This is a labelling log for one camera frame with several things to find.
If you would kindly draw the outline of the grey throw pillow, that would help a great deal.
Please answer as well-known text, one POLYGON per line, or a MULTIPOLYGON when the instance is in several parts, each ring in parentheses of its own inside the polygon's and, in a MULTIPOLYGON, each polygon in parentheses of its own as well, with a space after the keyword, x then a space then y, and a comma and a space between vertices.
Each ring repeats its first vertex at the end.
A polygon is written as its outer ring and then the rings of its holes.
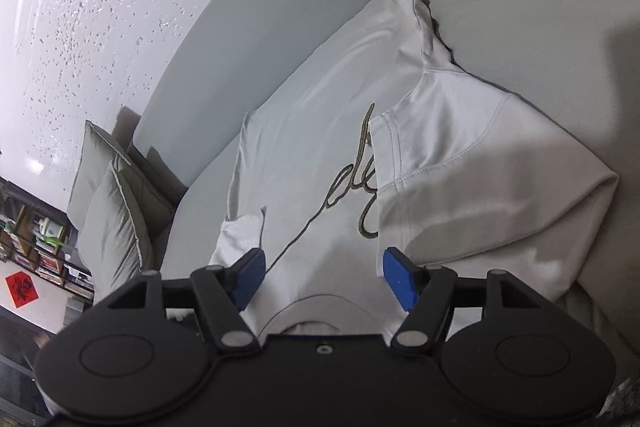
POLYGON ((119 143, 90 120, 85 122, 79 167, 67 206, 70 223, 77 231, 82 230, 89 204, 108 167, 114 167, 117 172, 124 173, 125 181, 134 192, 150 236, 160 234, 174 217, 174 207, 160 194, 142 170, 134 165, 119 143))
POLYGON ((88 268, 96 305, 139 273, 152 270, 148 228, 122 172, 109 165, 88 207, 77 243, 88 268))

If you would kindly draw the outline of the red paper wall decoration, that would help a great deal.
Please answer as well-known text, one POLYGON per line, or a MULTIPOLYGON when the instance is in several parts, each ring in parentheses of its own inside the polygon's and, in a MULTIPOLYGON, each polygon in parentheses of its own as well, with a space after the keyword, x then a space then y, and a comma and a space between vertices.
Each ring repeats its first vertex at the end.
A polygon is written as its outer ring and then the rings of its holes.
POLYGON ((21 308, 39 299, 32 277, 26 272, 15 272, 4 280, 15 308, 21 308))

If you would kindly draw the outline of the patterned grey rug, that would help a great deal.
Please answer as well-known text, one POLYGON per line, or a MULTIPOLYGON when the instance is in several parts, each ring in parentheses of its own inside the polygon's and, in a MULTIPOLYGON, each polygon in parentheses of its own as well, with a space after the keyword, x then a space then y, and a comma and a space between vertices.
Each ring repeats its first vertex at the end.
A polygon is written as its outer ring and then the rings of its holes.
POLYGON ((605 401, 594 425, 602 427, 640 426, 640 381, 627 379, 605 401))

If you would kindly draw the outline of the front grey throw pillow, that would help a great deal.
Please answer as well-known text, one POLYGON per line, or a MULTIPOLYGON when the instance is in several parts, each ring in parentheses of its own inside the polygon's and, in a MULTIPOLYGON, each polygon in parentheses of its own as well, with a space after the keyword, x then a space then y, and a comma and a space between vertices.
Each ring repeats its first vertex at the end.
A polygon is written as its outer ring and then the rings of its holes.
POLYGON ((152 270, 148 228, 122 172, 109 165, 88 207, 77 243, 88 268, 96 305, 139 273, 152 270))

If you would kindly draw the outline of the grey sofa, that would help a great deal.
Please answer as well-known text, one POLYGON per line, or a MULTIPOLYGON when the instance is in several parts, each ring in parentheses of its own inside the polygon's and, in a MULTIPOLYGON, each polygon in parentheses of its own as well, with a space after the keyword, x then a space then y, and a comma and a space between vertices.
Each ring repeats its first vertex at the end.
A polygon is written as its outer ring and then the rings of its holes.
MULTIPOLYGON (((232 148, 262 104, 370 0, 210 0, 127 142, 172 207, 153 239, 193 248, 222 215, 232 148)), ((639 0, 426 0, 454 62, 526 98, 620 176, 567 306, 639 342, 639 0)))

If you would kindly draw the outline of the rear grey throw pillow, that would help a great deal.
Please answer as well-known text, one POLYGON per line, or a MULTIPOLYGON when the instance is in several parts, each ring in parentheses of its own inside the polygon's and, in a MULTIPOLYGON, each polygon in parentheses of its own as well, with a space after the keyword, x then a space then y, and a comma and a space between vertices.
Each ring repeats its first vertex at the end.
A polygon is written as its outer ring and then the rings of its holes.
POLYGON ((89 204, 108 167, 114 167, 117 172, 124 173, 125 181, 134 192, 150 236, 160 234, 174 217, 174 207, 160 194, 142 170, 134 165, 119 143, 90 120, 85 122, 79 167, 67 206, 70 223, 77 231, 82 230, 89 204))

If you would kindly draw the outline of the bookshelf with books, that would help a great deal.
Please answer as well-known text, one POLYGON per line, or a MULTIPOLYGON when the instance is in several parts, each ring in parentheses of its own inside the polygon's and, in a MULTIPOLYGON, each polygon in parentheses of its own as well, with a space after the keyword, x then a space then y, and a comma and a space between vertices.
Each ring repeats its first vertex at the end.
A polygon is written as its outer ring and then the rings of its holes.
POLYGON ((76 249, 77 230, 66 214, 1 179, 2 256, 92 303, 94 285, 76 249))

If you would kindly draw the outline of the white hoodie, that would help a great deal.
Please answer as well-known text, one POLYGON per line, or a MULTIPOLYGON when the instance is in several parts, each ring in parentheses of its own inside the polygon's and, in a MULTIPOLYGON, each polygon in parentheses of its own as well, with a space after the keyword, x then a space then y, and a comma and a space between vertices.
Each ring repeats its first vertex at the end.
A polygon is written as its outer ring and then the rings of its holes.
POLYGON ((462 277, 503 269, 556 300, 617 184, 543 113, 454 65, 422 0, 372 0, 245 117, 212 260, 265 251, 243 314, 259 337, 391 336, 406 314, 385 249, 462 277))

